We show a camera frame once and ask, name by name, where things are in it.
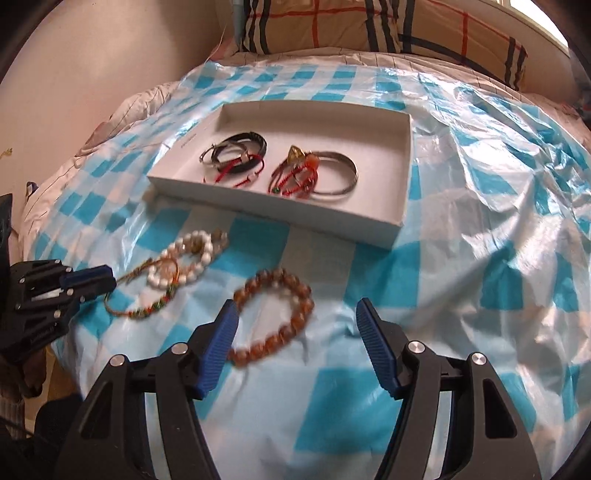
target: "plastic sheet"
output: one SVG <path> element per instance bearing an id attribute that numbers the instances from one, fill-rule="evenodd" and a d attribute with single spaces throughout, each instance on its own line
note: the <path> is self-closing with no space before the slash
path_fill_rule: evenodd
<path id="1" fill-rule="evenodd" d="M 177 139 L 223 102 L 258 99 L 352 102 L 412 115 L 416 158 L 392 251 L 155 194 L 145 174 Z M 282 264 L 313 288 L 309 326 L 272 358 L 244 370 L 227 365 L 218 388 L 197 403 L 223 479 L 373 478 L 400 404 L 380 389 L 356 330 L 354 306 L 363 296 L 441 355 L 484 352 L 549 478 L 591 417 L 589 175 L 587 152 L 537 107 L 463 83 L 361 66 L 208 63 L 156 114 L 88 158 L 33 255 L 76 268 L 107 263 L 119 275 L 195 229 L 229 231 L 230 248 L 146 320 L 114 319 L 100 302 L 85 305 L 54 349 L 87 393 L 111 355 L 147 358 L 186 340 L 244 279 Z M 126 308 L 158 295 L 137 280 L 112 302 Z M 257 297 L 235 345 L 263 338 L 289 312 L 286 299 Z M 165 478 L 154 399 L 147 401 L 152 452 Z M 439 473 L 448 411 L 443 395 L 428 478 Z"/>

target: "blue gripper pad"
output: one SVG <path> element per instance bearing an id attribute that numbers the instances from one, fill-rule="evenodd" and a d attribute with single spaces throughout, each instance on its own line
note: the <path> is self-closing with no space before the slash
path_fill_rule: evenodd
<path id="1" fill-rule="evenodd" d="M 236 304 L 232 300 L 227 300 L 213 322 L 215 331 L 211 335 L 209 344 L 199 355 L 199 380 L 195 385 L 195 390 L 201 398 L 205 398 L 211 390 L 217 387 L 222 368 L 238 329 L 238 318 Z"/>
<path id="2" fill-rule="evenodd" d="M 379 327 L 379 322 L 383 320 L 368 299 L 362 299 L 357 303 L 355 315 L 361 339 L 368 351 L 379 384 L 394 396 L 400 389 L 400 384 L 397 377 L 396 357 Z"/>

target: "wall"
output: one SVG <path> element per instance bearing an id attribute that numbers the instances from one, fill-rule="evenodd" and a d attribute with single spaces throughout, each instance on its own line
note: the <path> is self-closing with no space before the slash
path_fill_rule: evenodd
<path id="1" fill-rule="evenodd" d="M 0 193 L 43 182 L 129 95 L 178 80 L 220 36 L 215 0 L 64 0 L 0 84 Z"/>

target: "pillow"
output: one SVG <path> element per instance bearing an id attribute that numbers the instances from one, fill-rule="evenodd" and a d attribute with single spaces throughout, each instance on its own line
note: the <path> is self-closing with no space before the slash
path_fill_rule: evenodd
<path id="1" fill-rule="evenodd" d="M 244 0 L 242 50 L 400 52 L 392 0 Z"/>
<path id="2" fill-rule="evenodd" d="M 439 0 L 398 0 L 403 53 L 452 61 L 519 91 L 527 52 L 513 37 Z"/>

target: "black leather bracelet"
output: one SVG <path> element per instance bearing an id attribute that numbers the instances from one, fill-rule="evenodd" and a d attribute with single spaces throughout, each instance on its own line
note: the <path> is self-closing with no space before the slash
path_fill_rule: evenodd
<path id="1" fill-rule="evenodd" d="M 224 151 L 224 149 L 228 148 L 232 144 L 242 143 L 244 141 L 250 141 L 250 142 L 256 143 L 259 146 L 259 149 L 258 149 L 258 151 L 252 152 L 252 153 L 260 155 L 261 158 L 265 156 L 265 153 L 267 153 L 267 141 L 262 137 L 262 135 L 259 135 L 256 132 L 245 132 L 245 133 L 241 133 L 241 134 L 236 134 L 236 135 L 232 135 L 231 137 L 228 137 L 223 142 L 221 142 L 221 144 L 219 146 L 216 146 L 213 148 L 212 163 L 214 164 L 214 166 L 216 164 L 220 163 L 219 156 Z M 260 162 L 261 162 L 260 158 L 251 158 L 247 162 L 244 162 L 244 163 L 241 163 L 241 164 L 238 164 L 238 165 L 232 167 L 228 171 L 228 173 L 231 173 L 231 174 L 243 173 L 248 170 L 252 170 Z M 224 167 L 222 165 L 220 165 L 220 166 L 216 166 L 216 168 L 218 169 L 218 171 L 221 171 L 221 170 L 223 170 Z"/>

